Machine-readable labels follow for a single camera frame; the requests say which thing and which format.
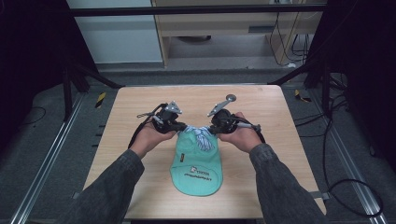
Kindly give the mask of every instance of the aluminum rail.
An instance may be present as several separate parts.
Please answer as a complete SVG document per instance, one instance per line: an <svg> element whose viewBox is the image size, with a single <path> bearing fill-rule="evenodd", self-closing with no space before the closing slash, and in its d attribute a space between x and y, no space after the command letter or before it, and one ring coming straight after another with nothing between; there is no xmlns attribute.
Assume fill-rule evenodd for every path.
<svg viewBox="0 0 396 224"><path fill-rule="evenodd" d="M21 204L19 205L17 211L14 213L11 218L10 223L12 224L22 224L25 223L27 218L32 211L33 206L35 205L35 201L37 200L38 195L44 187L44 184L47 180L48 175L52 169L53 164L58 157L59 152L64 144L64 140L66 136L69 134L71 127L73 126L74 121L76 120L79 109L81 108L81 103L83 101L84 94L79 93L78 98L75 101L74 110L69 118L69 120L65 121L62 125L60 131L55 137L55 140L52 143L49 152L41 164L40 169L35 176L35 180L30 186L29 190L25 194Z"/></svg>
<svg viewBox="0 0 396 224"><path fill-rule="evenodd" d="M234 6L188 6L188 7L112 7L71 8L70 10L47 10L46 13L72 17L142 16L174 14L257 13L257 12L317 12L326 11L327 4L286 5L234 5Z"/></svg>
<svg viewBox="0 0 396 224"><path fill-rule="evenodd" d="M315 102L318 110L320 113L323 113L322 107L320 106L320 97L319 93L316 90L308 90L310 95L313 98L313 101ZM323 119L323 122L327 126L328 121L326 119ZM357 179L362 182L366 182L364 180L363 175L361 174L361 171L359 170L358 166L356 163L353 161L352 157L347 151L347 147L344 145L343 140L341 139L336 127L333 125L330 128L329 131L330 138L332 139L332 143L334 145L334 149L337 152L337 155L343 164L344 170L346 171L346 174L349 178L351 179ZM367 214L375 214L379 211L379 204L375 199L374 194L370 191L370 189L366 188L363 185L353 183L352 184L356 194L358 195L361 205L363 206L365 212ZM388 221L385 218L384 214L381 213L377 217L371 217L369 218L371 223L373 224L387 224Z"/></svg>

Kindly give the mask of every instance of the wooden tabletop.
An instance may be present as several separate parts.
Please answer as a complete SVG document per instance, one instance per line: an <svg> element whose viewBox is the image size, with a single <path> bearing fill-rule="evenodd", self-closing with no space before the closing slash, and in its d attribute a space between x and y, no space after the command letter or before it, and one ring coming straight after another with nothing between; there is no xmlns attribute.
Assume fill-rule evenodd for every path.
<svg viewBox="0 0 396 224"><path fill-rule="evenodd" d="M157 105L175 101L183 114L178 121L195 127L210 125L207 114L227 94L237 99L229 103L231 113L241 111L262 126L266 142L290 168L308 191L318 191L317 183L294 127L282 90L278 86L157 86L119 90L108 118L85 188L127 148L135 128L144 118L136 116ZM175 156L177 136L162 142L143 158L145 172L137 183L125 218L262 218L255 171L248 154L219 140L223 183L211 196L195 197L179 192L169 169ZM322 200L316 199L323 213Z"/></svg>

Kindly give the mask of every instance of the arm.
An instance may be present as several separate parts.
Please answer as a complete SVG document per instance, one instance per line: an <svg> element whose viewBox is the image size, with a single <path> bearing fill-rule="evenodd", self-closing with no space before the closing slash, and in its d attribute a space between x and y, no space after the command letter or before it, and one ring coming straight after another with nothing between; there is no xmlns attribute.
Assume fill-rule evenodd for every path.
<svg viewBox="0 0 396 224"><path fill-rule="evenodd" d="M56 223L121 223L131 202L134 186L144 171L141 159L174 135L175 132L158 133L152 123L148 123L131 148L84 189Z"/></svg>
<svg viewBox="0 0 396 224"><path fill-rule="evenodd" d="M303 189L272 148L251 129L238 128L219 139L249 154L265 223L328 223L312 196Z"/></svg>

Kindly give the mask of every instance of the black curtain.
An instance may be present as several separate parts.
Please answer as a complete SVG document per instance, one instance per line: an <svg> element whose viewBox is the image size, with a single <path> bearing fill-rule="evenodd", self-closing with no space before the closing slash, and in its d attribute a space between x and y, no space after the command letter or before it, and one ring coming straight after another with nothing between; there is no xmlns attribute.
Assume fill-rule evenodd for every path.
<svg viewBox="0 0 396 224"><path fill-rule="evenodd" d="M74 18L46 11L65 0L0 0L0 153L36 94L62 83L65 59L98 72Z"/></svg>
<svg viewBox="0 0 396 224"><path fill-rule="evenodd" d="M331 72L347 76L347 99L376 156L396 171L396 1L329 0L339 10L325 12L310 60L327 60ZM320 82L323 68L312 69L308 86Z"/></svg>

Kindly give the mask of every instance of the floor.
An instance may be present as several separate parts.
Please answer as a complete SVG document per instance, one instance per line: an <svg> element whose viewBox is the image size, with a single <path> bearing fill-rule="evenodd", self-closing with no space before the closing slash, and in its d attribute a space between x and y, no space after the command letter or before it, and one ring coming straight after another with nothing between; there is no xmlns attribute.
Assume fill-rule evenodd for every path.
<svg viewBox="0 0 396 224"><path fill-rule="evenodd" d="M304 41L297 41L300 49ZM182 84L229 84L251 83L265 84L283 77L293 66L279 65L272 57L272 51L264 36L212 36L203 40L200 36L173 38L169 52L170 60L166 67L147 67L141 65L128 71L103 71L102 75L118 83L136 85L182 85ZM290 57L301 59L301 56ZM347 84L342 75L335 75ZM292 79L282 86L290 112L296 124L310 120L308 115L320 114L318 102L320 87L306 90L302 85L304 75ZM62 150L50 170L46 182L37 195L35 204L29 210L28 220L32 223L51 222L73 201L75 192L82 190L89 172L95 150L100 143L104 125L116 97L117 90L89 79L92 87L87 94L74 91L74 99L82 97L82 104L76 121L64 140ZM295 90L311 103L297 99ZM21 204L41 163L51 148L63 125L62 86L56 86L37 95L31 113L20 127L20 132L9 145L12 150L1 159L0 166L0 223L9 219ZM100 109L94 107L98 95L105 91L106 99ZM341 92L332 90L335 98ZM347 111L347 104L333 111L333 126L323 150L322 141L326 129L326 119L316 119L306 125L299 125L305 153L310 162L319 189L326 192L323 176L322 153L326 154L326 171L329 181L350 176L346 168L340 145L346 147L351 160L367 183L370 183L384 201L384 220L360 217L347 211L334 199L326 201L328 218L331 223L396 223L396 175L385 160L372 157L369 145L353 116ZM337 195L359 211L364 212L362 197L356 192L359 187L345 184L336 189Z"/></svg>

